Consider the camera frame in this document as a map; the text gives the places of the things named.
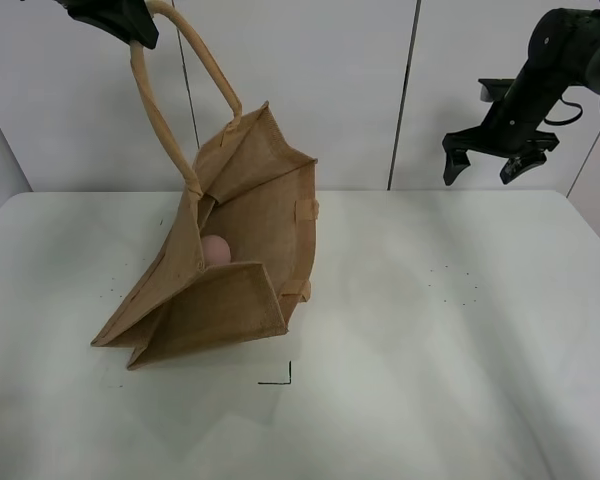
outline black tape mark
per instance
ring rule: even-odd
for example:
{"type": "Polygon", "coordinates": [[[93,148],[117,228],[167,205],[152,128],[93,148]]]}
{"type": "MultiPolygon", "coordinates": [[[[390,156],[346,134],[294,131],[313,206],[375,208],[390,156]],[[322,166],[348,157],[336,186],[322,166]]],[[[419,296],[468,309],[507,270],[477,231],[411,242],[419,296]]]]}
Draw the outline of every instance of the black tape mark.
{"type": "Polygon", "coordinates": [[[288,382],[258,382],[258,385],[291,385],[291,360],[289,360],[289,381],[288,382]]]}

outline black robotic arm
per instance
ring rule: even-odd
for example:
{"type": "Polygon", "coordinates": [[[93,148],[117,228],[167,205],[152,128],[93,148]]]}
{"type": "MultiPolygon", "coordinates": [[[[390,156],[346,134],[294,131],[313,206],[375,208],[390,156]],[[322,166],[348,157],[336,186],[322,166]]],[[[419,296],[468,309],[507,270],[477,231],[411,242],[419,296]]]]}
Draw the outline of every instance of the black robotic arm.
{"type": "MultiPolygon", "coordinates": [[[[446,185],[471,165],[468,150],[508,158],[500,172],[505,185],[546,162],[545,151],[559,141],[537,128],[565,90],[584,86],[600,95],[600,9],[551,10],[536,26],[528,60],[515,80],[479,81],[493,105],[481,125],[444,137],[446,185]]],[[[565,125],[580,115],[547,123],[565,125]]]]}

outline bag strap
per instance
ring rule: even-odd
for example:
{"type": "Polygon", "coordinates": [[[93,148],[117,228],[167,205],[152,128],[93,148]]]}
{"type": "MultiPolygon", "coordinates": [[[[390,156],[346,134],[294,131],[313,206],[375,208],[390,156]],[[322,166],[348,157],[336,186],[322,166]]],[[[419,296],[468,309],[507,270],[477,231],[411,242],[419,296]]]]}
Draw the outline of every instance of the bag strap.
{"type": "MultiPolygon", "coordinates": [[[[149,0],[147,1],[147,8],[152,15],[158,13],[167,17],[176,28],[182,32],[184,38],[196,52],[196,55],[200,58],[200,61],[207,69],[207,72],[209,72],[209,75],[211,75],[216,86],[220,89],[220,92],[222,92],[222,95],[231,107],[231,110],[233,110],[233,120],[227,125],[225,133],[236,129],[242,118],[242,104],[200,36],[171,5],[160,0],[149,0]]],[[[142,99],[142,104],[147,112],[151,126],[153,127],[158,140],[160,140],[162,147],[167,152],[167,155],[169,155],[171,161],[184,177],[185,184],[189,191],[202,197],[202,189],[200,188],[198,177],[183,155],[169,125],[156,105],[153,91],[151,90],[151,84],[149,82],[149,76],[147,74],[147,66],[144,60],[144,48],[135,40],[131,41],[130,45],[131,70],[136,80],[136,84],[138,85],[140,98],[142,99]]]]}

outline egg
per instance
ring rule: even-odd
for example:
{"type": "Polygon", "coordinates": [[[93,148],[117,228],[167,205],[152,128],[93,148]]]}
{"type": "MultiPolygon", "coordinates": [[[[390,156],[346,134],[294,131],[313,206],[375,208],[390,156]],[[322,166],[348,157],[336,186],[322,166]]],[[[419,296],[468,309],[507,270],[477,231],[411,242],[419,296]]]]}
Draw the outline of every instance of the egg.
{"type": "Polygon", "coordinates": [[[207,235],[202,237],[201,243],[204,263],[207,266],[231,263],[231,249],[224,238],[218,235],[207,235]]]}

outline burlap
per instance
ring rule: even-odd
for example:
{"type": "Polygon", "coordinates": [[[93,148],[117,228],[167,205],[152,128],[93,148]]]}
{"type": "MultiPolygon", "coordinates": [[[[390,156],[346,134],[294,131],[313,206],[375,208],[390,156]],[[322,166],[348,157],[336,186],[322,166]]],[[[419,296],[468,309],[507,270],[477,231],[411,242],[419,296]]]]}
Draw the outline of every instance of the burlap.
{"type": "Polygon", "coordinates": [[[231,343],[284,335],[310,295],[315,253],[315,159],[291,148],[265,103],[242,116],[235,92],[206,46],[170,5],[147,2],[182,32],[233,110],[191,168],[155,104],[142,46],[131,67],[156,135],[185,179],[160,253],[94,346],[134,348],[129,369],[231,343]],[[207,268],[201,235],[220,235],[232,262],[207,268]]]}

